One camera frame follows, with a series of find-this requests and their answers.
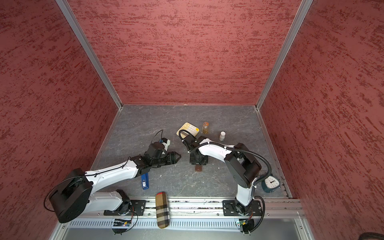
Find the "brown weekly pill organizer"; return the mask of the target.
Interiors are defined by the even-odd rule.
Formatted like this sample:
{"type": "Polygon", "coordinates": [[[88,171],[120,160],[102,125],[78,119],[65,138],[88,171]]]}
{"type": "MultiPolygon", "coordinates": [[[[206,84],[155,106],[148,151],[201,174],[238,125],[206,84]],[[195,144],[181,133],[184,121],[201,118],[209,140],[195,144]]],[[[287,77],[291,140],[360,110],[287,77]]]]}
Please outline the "brown weekly pill organizer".
{"type": "Polygon", "coordinates": [[[195,171],[196,172],[201,172],[203,170],[203,166],[202,165],[195,165],[195,171]]]}

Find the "clear amber pill bottle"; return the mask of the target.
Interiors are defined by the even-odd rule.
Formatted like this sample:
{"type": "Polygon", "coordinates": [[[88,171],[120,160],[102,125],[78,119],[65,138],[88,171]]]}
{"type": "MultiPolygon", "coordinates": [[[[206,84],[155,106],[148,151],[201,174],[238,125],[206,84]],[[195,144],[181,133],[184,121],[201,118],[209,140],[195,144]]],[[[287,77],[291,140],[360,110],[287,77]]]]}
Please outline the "clear amber pill bottle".
{"type": "Polygon", "coordinates": [[[210,132],[210,124],[208,122],[203,123],[203,128],[202,128],[203,134],[207,135],[210,132]]]}

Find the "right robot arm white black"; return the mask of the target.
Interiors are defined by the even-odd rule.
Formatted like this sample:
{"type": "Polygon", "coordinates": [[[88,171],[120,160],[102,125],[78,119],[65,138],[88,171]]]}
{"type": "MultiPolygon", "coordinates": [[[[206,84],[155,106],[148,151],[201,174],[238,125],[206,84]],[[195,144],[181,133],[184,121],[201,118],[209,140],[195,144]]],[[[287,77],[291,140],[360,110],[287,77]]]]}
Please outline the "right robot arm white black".
{"type": "Polygon", "coordinates": [[[190,154],[190,163],[205,165],[208,157],[224,162],[238,184],[235,197],[235,208],[239,215],[246,216],[254,201],[254,185],[263,179],[257,179],[262,170],[259,161],[267,166],[267,174],[271,173],[271,165],[261,155],[251,152],[244,144],[224,145],[211,141],[203,136],[198,139],[191,135],[181,137],[182,143],[190,154]]]}

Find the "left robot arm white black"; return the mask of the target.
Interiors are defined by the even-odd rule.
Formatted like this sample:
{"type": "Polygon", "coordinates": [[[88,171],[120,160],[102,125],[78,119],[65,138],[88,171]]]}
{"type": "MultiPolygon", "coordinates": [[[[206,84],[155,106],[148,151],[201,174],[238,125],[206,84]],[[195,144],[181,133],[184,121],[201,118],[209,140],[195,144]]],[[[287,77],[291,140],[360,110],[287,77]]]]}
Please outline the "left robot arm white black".
{"type": "Polygon", "coordinates": [[[175,165],[181,155],[168,152],[170,141],[163,138],[151,143],[144,155],[129,157],[125,162],[95,171],[71,171],[49,194],[53,211],[60,223],[68,223],[81,214],[103,212],[106,216],[133,216],[134,207],[123,190],[102,193],[118,182],[148,173],[152,168],[175,165]]]}

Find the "yellow calculator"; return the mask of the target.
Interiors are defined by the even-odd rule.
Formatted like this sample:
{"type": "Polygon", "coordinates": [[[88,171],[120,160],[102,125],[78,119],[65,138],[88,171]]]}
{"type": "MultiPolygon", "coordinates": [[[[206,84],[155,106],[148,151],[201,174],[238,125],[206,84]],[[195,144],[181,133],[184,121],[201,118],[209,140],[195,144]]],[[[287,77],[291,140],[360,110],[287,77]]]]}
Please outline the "yellow calculator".
{"type": "Polygon", "coordinates": [[[200,129],[197,128],[196,126],[186,122],[184,123],[179,129],[178,131],[176,132],[176,135],[179,136],[179,132],[182,130],[182,133],[181,133],[181,137],[182,138],[185,138],[187,136],[187,132],[189,132],[191,135],[193,135],[194,137],[196,137],[199,132],[200,132],[200,129]]]}

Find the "white pill bottle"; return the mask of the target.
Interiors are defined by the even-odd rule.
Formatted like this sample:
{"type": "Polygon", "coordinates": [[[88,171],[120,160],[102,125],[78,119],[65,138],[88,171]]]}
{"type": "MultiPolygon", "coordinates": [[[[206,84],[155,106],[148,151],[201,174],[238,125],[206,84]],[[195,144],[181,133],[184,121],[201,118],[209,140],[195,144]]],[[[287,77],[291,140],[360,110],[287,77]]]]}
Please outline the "white pill bottle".
{"type": "Polygon", "coordinates": [[[226,137],[226,133],[225,133],[224,131],[222,131],[222,132],[220,133],[219,140],[220,140],[221,142],[223,142],[223,141],[225,140],[225,137],[226,137]]]}

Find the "plaid glasses case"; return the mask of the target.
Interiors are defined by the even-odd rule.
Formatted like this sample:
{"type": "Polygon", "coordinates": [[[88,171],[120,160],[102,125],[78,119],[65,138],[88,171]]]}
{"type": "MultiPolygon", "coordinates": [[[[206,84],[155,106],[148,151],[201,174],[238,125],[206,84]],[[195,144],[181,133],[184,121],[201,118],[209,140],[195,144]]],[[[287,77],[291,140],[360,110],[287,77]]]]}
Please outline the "plaid glasses case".
{"type": "Polygon", "coordinates": [[[157,225],[160,229],[165,229],[170,224],[170,213],[168,208],[168,198],[165,192],[156,195],[156,217],[157,225]]]}

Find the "teal alarm clock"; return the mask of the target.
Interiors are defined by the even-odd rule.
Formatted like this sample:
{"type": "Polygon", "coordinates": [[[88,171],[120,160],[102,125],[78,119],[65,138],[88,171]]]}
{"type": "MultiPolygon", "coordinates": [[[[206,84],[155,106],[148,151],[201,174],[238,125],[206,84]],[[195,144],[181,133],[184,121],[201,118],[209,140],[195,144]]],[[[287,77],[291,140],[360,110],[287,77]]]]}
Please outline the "teal alarm clock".
{"type": "Polygon", "coordinates": [[[261,182],[262,189],[265,193],[272,193],[275,190],[280,188],[280,180],[273,175],[270,175],[268,178],[261,182]]]}

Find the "left corner aluminium profile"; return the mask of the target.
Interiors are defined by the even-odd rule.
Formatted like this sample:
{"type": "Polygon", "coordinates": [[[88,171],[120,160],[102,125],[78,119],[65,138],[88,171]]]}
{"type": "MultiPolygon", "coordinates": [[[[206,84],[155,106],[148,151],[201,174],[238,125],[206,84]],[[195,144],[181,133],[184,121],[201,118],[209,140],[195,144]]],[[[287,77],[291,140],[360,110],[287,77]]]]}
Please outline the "left corner aluminium profile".
{"type": "Polygon", "coordinates": [[[93,50],[90,42],[88,41],[84,31],[82,30],[78,20],[75,17],[75,14],[73,13],[68,1],[65,0],[56,0],[56,3],[58,4],[61,12],[63,13],[64,17],[66,18],[67,22],[69,23],[71,29],[73,30],[74,34],[76,35],[78,41],[80,42],[81,46],[83,47],[86,55],[88,56],[89,60],[91,61],[93,67],[95,68],[96,72],[98,73],[99,77],[101,78],[102,82],[104,83],[105,87],[107,88],[110,96],[114,100],[115,104],[117,105],[119,111],[122,110],[124,104],[122,103],[120,97],[118,96],[113,84],[111,83],[106,71],[104,70],[100,60],[98,59],[95,51],[93,50]]]}

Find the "corner aluminium profile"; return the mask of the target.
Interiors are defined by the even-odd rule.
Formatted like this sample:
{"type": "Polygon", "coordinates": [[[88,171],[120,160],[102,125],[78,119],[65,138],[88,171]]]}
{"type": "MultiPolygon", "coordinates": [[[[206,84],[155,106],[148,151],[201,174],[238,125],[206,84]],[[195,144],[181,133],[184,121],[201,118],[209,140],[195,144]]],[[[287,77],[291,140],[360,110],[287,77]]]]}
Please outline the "corner aluminium profile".
{"type": "Polygon", "coordinates": [[[104,70],[100,60],[98,59],[95,51],[93,50],[90,42],[88,41],[84,31],[82,30],[78,20],[75,17],[75,14],[73,13],[68,1],[65,0],[56,0],[56,3],[58,4],[61,12],[63,13],[64,17],[66,18],[67,22],[69,23],[71,29],[73,30],[74,34],[76,35],[78,41],[80,42],[81,46],[83,47],[86,55],[88,56],[89,60],[91,61],[93,67],[95,68],[96,72],[98,73],[99,77],[101,78],[102,82],[104,83],[105,87],[107,88],[110,96],[114,100],[115,104],[117,105],[119,111],[122,110],[124,104],[122,103],[120,97],[118,96],[113,84],[111,83],[106,71],[104,70]]]}
{"type": "Polygon", "coordinates": [[[274,66],[272,67],[272,70],[270,72],[270,75],[266,81],[266,84],[263,88],[263,91],[256,103],[256,111],[260,111],[261,108],[262,108],[262,105],[265,101],[265,99],[267,98],[267,95],[279,73],[279,70],[281,68],[281,66],[283,65],[284,63],[284,60],[301,28],[301,25],[303,24],[303,21],[311,7],[313,3],[313,0],[302,0],[301,1],[301,4],[298,8],[298,11],[294,17],[294,20],[290,26],[290,29],[286,35],[286,38],[283,42],[283,45],[279,51],[279,54],[277,56],[277,59],[274,63],[274,66]]]}

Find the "right corner aluminium profile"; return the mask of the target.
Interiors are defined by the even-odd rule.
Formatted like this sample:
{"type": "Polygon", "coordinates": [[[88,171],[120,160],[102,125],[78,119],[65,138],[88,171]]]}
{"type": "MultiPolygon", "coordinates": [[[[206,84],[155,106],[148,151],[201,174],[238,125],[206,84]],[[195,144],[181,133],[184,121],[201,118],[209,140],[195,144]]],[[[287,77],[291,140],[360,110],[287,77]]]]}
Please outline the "right corner aluminium profile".
{"type": "Polygon", "coordinates": [[[298,11],[294,17],[294,20],[290,26],[290,29],[286,35],[286,38],[283,42],[283,45],[279,51],[279,54],[277,56],[277,59],[274,63],[274,66],[272,67],[272,70],[270,72],[270,75],[266,81],[266,84],[263,88],[263,91],[256,103],[256,111],[260,111],[261,108],[262,108],[262,105],[265,101],[265,99],[267,98],[267,95],[279,73],[279,70],[281,68],[281,66],[283,65],[284,63],[284,60],[301,28],[301,25],[303,24],[303,21],[311,7],[313,3],[313,0],[302,0],[301,1],[301,4],[298,8],[298,11]]]}

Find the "aluminium front rail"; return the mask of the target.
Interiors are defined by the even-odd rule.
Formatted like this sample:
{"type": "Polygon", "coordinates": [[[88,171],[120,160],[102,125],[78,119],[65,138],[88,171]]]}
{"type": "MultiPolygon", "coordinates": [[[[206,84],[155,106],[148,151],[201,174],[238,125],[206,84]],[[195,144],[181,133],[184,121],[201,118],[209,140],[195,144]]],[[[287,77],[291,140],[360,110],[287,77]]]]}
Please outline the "aluminium front rail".
{"type": "MultiPolygon", "coordinates": [[[[136,198],[147,201],[144,214],[139,216],[137,225],[131,230],[157,229],[155,198],[136,198]]],[[[166,230],[220,231],[239,233],[241,225],[252,218],[255,224],[261,216],[224,216],[222,201],[224,198],[168,198],[170,224],[166,230]]],[[[309,222],[297,199],[266,198],[266,213],[263,226],[271,227],[270,220],[290,220],[300,240],[314,239],[309,222]]],[[[126,219],[122,216],[104,216],[103,212],[90,212],[76,219],[58,224],[51,235],[52,240],[62,240],[69,229],[112,229],[114,219],[126,219]]]]}

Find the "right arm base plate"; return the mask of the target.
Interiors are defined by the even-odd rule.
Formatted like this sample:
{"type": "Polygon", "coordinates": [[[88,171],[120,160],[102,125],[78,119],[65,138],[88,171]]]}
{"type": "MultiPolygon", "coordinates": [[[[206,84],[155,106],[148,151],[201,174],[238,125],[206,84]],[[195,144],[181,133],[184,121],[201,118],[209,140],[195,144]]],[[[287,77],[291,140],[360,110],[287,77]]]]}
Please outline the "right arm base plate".
{"type": "Polygon", "coordinates": [[[262,206],[260,201],[251,200],[247,206],[243,206],[237,200],[222,201],[224,216],[261,216],[262,206]]]}

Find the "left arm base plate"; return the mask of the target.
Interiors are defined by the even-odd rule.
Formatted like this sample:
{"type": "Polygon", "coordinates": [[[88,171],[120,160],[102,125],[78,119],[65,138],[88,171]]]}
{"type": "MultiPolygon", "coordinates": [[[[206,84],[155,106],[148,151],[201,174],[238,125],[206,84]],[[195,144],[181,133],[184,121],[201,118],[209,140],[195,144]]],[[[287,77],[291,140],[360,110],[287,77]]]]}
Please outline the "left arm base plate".
{"type": "Polygon", "coordinates": [[[104,216],[122,216],[129,217],[137,214],[142,216],[146,207],[147,201],[145,200],[124,200],[116,210],[104,211],[104,216]]]}

